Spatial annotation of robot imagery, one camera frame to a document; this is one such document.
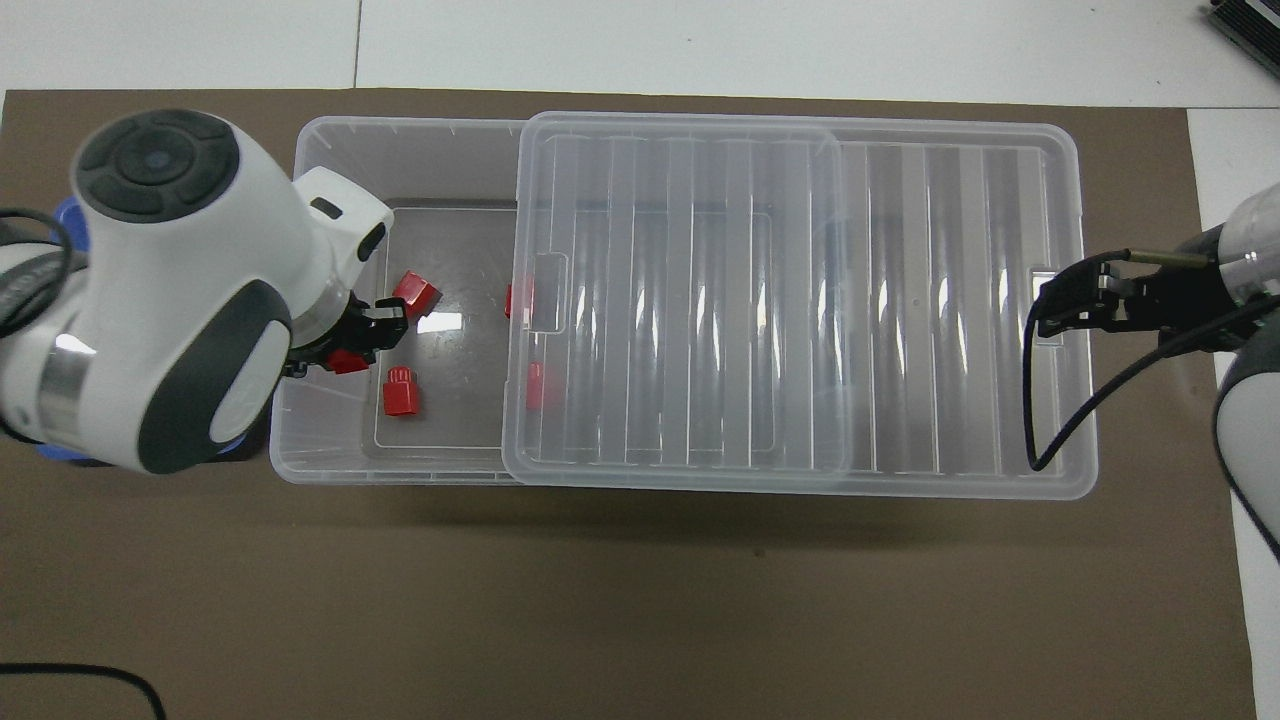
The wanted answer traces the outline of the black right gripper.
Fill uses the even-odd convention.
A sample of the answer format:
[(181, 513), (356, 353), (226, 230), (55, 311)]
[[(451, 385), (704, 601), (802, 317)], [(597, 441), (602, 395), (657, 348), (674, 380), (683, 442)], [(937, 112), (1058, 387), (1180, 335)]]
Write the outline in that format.
[(1220, 269), (1162, 266), (1137, 277), (1123, 301), (1112, 263), (1074, 263), (1044, 283), (1038, 301), (1038, 336), (1069, 331), (1155, 332), (1164, 343), (1238, 309)]

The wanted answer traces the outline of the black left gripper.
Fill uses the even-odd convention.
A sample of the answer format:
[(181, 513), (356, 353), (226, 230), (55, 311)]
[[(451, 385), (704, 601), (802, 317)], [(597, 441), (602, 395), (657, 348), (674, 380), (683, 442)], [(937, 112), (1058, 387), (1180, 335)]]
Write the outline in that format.
[(300, 360), (288, 360), (283, 365), (283, 377), (300, 379), (308, 374), (307, 363), (329, 363), (334, 354), (339, 357), (357, 357), (362, 363), (374, 363), (376, 351), (362, 342), (372, 309), (372, 346), (397, 346), (410, 325), (408, 309), (403, 299), (380, 299), (374, 306), (349, 295), (347, 305), (337, 323), (321, 336), (300, 347)]

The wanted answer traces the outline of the clear ribbed plastic lid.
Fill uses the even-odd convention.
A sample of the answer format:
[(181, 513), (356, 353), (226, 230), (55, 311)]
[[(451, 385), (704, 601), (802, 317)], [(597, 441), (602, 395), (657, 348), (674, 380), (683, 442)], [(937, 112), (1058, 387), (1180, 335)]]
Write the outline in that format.
[(1027, 314), (1041, 284), (1083, 256), (1073, 138), (1038, 123), (782, 118), (817, 120), (838, 143), (852, 464), (769, 492), (684, 491), (1087, 495), (1098, 475), (1094, 428), (1033, 471), (1021, 419)]

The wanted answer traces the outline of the clear plastic storage box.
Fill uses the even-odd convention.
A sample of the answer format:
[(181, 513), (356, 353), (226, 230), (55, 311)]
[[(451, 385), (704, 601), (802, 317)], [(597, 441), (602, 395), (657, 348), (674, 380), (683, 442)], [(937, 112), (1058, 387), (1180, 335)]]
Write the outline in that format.
[[(296, 161), (393, 209), (361, 295), (412, 270), (443, 296), (371, 370), (282, 384), (285, 479), (769, 492), (851, 466), (844, 170), (817, 120), (323, 117)], [(504, 315), (513, 281), (527, 323)], [(381, 411), (397, 365), (415, 416)]]

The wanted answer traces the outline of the blue plastic tray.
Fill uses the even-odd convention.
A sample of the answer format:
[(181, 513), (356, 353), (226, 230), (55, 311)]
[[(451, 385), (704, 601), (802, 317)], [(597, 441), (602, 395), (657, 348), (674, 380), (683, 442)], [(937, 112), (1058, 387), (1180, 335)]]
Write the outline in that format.
[[(52, 218), (67, 229), (70, 236), (72, 246), (77, 252), (87, 254), (90, 251), (90, 233), (87, 223), (76, 199), (67, 197), (60, 201), (52, 211)], [(268, 420), (269, 416), (261, 416), (257, 419), (244, 434), (236, 438), (230, 445), (223, 448), (220, 454), (206, 460), (205, 462), (243, 462), (259, 455), (266, 443)], [(74, 468), (113, 466), (110, 462), (104, 462), (96, 457), (90, 457), (72, 448), (56, 445), (38, 445), (36, 447), (36, 454), (50, 461), (64, 462)]]

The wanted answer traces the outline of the dark ridged device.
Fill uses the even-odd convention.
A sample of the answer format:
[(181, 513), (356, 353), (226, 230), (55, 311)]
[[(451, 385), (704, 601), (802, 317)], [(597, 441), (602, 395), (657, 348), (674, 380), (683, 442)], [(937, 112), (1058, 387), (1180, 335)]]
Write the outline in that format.
[(1280, 74), (1280, 0), (1210, 0), (1210, 24)]

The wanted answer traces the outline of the brown table mat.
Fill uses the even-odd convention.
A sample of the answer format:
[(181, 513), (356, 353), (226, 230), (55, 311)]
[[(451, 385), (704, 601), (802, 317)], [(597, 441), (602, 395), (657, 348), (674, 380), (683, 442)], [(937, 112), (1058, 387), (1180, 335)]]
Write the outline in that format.
[(1254, 720), (1254, 538), (1180, 357), (1068, 502), (146, 477), (0, 438), (0, 660), (182, 720)]

